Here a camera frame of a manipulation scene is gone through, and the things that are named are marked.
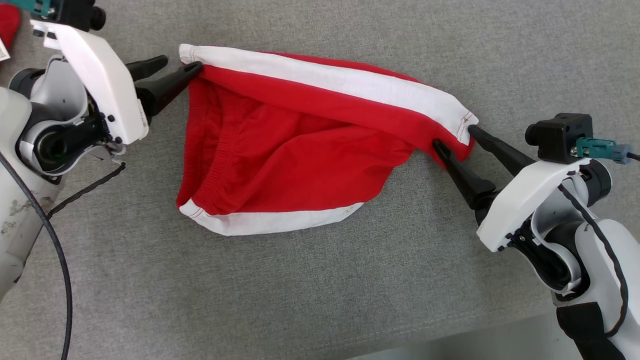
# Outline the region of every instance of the black cable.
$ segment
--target black cable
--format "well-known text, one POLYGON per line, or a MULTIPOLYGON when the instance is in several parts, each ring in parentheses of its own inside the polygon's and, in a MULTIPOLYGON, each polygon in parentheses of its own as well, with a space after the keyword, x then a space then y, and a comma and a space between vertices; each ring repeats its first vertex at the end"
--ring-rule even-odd
POLYGON ((126 167, 126 163, 120 164, 120 166, 117 169, 115 169, 114 171, 112 171, 109 175, 103 177, 102 179, 96 181, 95 183, 93 183, 93 184, 87 186, 86 188, 78 191, 77 193, 71 195, 66 200, 64 200, 63 202, 59 203, 55 208, 51 209, 51 211, 47 215, 47 218, 51 219, 51 217, 53 215, 55 215, 60 210, 64 209, 65 206, 71 204, 72 202, 76 201, 77 199, 80 199, 80 197, 82 195, 92 191, 93 189, 97 188, 98 186, 100 186, 100 185, 106 183, 107 181, 111 180, 112 178, 116 177, 119 173, 122 172, 122 170, 125 169, 125 167, 126 167))
POLYGON ((618 319, 616 324, 613 325, 613 328, 611 328, 611 330, 605 333, 605 335, 608 338, 611 338, 618 333, 618 330, 620 330, 622 323, 625 322, 625 318, 627 317, 627 310, 628 310, 628 304, 629 304, 629 288, 627 287, 627 280, 625 279, 624 274, 622 274, 622 267, 620 266, 620 262, 618 261, 618 257, 616 256, 616 253, 613 252, 613 248, 611 247, 609 240, 600 229, 600 226, 598 226, 598 223, 591 217, 591 215, 587 211, 587 208, 584 205, 582 205, 582 203, 579 202, 578 199, 576 199, 575 196, 573 196, 573 194, 571 194, 569 190, 567 190, 563 185, 558 186, 558 189, 562 191, 562 193, 564 194, 564 197, 566 197, 567 199, 569 199, 569 201, 571 201, 571 203, 573 204, 573 207, 575 207, 578 211, 580 211, 580 213, 582 214, 582 217, 586 220, 587 224, 591 225, 591 227, 593 228, 593 231, 596 233, 596 235, 604 245, 604 249, 609 259, 611 259, 611 261, 613 262, 613 270, 615 271, 616 277, 620 282, 620 297, 622 298, 622 306, 620 307, 620 318, 618 319))
POLYGON ((633 152, 628 152, 627 157, 633 160, 640 161, 640 155, 634 154, 633 152))
POLYGON ((69 354, 69 344, 71 343, 71 326, 72 326, 72 318, 73 318, 73 300, 71 297, 71 278, 69 277, 69 269, 67 268, 67 260, 65 259, 65 253, 62 251, 62 246, 60 245, 60 241, 58 240, 58 235, 56 235, 56 231, 53 229, 53 225, 47 218, 47 215, 44 213, 40 203, 36 200, 36 197, 33 195, 31 190, 24 183, 20 175, 15 171, 13 166, 9 164, 9 161, 5 158, 5 156, 0 152, 0 163, 4 166, 4 168, 9 172, 13 180, 18 184, 20 190, 27 197, 31 206, 36 211, 36 214, 42 220, 42 224, 47 229, 49 236, 51 237, 51 241, 53 242, 53 246, 56 248, 56 252, 58 253, 58 259, 60 259, 60 267, 62 268, 62 276, 65 279, 65 293, 67 294, 67 328, 65 329, 65 342, 62 347, 62 355, 61 360, 66 360, 69 354))

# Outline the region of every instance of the red garment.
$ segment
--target red garment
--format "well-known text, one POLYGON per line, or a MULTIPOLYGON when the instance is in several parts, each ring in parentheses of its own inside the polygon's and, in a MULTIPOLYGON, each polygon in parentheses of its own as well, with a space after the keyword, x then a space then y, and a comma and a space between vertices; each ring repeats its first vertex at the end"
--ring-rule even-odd
POLYGON ((19 26, 20 10, 13 5, 0 4, 0 39, 7 49, 11 49, 19 26))
POLYGON ((453 96, 372 65, 182 45, 205 69, 189 86, 177 205, 221 234, 341 221, 416 149, 463 160, 477 119, 453 96))

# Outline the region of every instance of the teal connector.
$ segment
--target teal connector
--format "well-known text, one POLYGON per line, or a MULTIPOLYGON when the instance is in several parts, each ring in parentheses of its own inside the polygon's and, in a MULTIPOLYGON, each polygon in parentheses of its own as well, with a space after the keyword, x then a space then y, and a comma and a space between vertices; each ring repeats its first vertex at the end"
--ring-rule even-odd
POLYGON ((613 140, 579 138, 572 149, 572 155, 578 158, 610 159, 619 164, 628 164, 627 156, 633 152, 631 145, 618 145, 613 140))
POLYGON ((51 0, 8 0, 12 5, 39 16, 50 16, 55 12, 51 7, 51 0))

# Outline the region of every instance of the gray fabric surface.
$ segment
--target gray fabric surface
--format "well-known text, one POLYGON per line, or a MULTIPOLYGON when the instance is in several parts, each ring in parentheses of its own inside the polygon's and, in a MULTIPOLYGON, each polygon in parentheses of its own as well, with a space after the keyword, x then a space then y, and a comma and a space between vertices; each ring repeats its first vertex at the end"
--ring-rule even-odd
MULTIPOLYGON (((640 3, 622 1, 99 1, 123 61, 225 45, 368 62, 454 94, 520 149, 535 120, 592 114, 640 145, 640 3)), ((25 21, 0 83, 52 51, 25 21)), ((342 223, 225 238, 182 216, 183 94, 129 147, 127 170, 54 217, 74 289, 71 359, 339 359, 537 315, 548 292, 513 251, 492 254, 434 161, 416 152, 342 223)), ((499 186, 497 161, 468 161, 499 186)), ((640 234, 639 166, 610 164, 595 210, 640 234)), ((65 198, 115 167, 82 161, 65 198)), ((42 235, 0 304, 0 358, 53 359, 64 329, 56 253, 42 235)))

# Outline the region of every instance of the robotic arm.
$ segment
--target robotic arm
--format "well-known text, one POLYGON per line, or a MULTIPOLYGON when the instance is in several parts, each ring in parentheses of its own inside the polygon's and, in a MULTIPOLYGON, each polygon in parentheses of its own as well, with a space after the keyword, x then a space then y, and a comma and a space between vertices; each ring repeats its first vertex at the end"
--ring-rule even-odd
MULTIPOLYGON (((576 156, 576 144, 596 140, 591 117, 562 113, 532 125, 526 140, 539 147, 541 161, 478 126, 469 132, 514 175, 497 191, 442 142, 434 142, 476 213, 480 240, 493 252, 513 248, 527 258, 551 292, 561 328, 584 359, 639 359, 640 245, 620 223, 599 219, 588 209, 611 190, 611 176, 601 162, 576 156)), ((587 154, 588 149, 579 150, 587 154)), ((610 155, 628 162, 615 151, 610 155)))
MULTIPOLYGON (((84 156, 117 157, 148 133, 152 117, 202 70, 191 63, 153 81, 166 56, 124 64, 89 29, 104 10, 87 0, 12 0, 35 13, 33 34, 61 53, 46 69, 26 69, 0 88, 0 151, 45 211, 63 188, 63 175, 84 156)), ((42 221, 9 175, 0 172, 0 300, 18 281, 42 221)))

